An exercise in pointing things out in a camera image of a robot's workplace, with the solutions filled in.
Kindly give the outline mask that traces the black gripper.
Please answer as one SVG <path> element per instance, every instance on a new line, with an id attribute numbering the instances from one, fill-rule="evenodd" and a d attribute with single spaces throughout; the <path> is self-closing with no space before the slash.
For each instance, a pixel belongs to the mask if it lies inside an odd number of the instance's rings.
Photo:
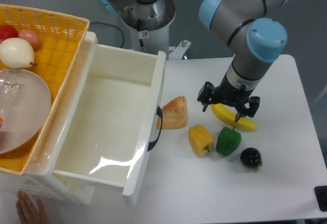
<path id="1" fill-rule="evenodd" d="M 236 88 L 224 76 L 217 87 L 206 81 L 198 93 L 197 101 L 203 105 L 202 112 L 207 110 L 208 105 L 224 104 L 234 107 L 237 111 L 235 122 L 238 122 L 241 117 L 254 117 L 259 109 L 260 97 L 251 96 L 252 93 L 253 90 L 247 90 L 246 84 Z"/>

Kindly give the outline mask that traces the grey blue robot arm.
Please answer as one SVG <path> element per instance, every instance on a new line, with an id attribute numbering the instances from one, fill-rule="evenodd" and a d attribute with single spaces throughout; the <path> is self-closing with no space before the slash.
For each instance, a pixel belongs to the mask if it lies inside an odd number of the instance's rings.
<path id="1" fill-rule="evenodd" d="M 172 0 L 97 0 L 109 14 L 119 13 L 131 33 L 133 49 L 149 54 L 169 51 L 169 26 L 175 17 Z M 203 0 L 199 19 L 234 52 L 221 84 L 206 82 L 198 101 L 207 107 L 224 104 L 237 111 L 235 120 L 254 117 L 260 98 L 252 92 L 280 56 L 287 32 L 266 17 L 289 0 Z"/>

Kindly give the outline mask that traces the person's hand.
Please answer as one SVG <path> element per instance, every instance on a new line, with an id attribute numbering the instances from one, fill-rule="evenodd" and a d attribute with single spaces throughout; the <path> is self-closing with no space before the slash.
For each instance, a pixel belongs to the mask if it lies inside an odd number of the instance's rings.
<path id="1" fill-rule="evenodd" d="M 50 224 L 49 216 L 43 202 L 38 199 L 37 205 L 33 203 L 27 193 L 17 192 L 16 211 L 23 224 Z"/>

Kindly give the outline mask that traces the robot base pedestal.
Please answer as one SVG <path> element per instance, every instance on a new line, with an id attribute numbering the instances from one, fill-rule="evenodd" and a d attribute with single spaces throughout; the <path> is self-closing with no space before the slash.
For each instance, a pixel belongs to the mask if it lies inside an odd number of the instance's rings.
<path id="1" fill-rule="evenodd" d="M 170 46 L 170 25 L 176 9 L 173 0 L 157 0 L 152 4 L 133 3 L 120 11 L 124 24 L 130 31 L 132 48 L 135 51 L 154 54 L 166 53 L 167 60 L 182 60 L 191 46 L 182 40 L 177 46 Z"/>

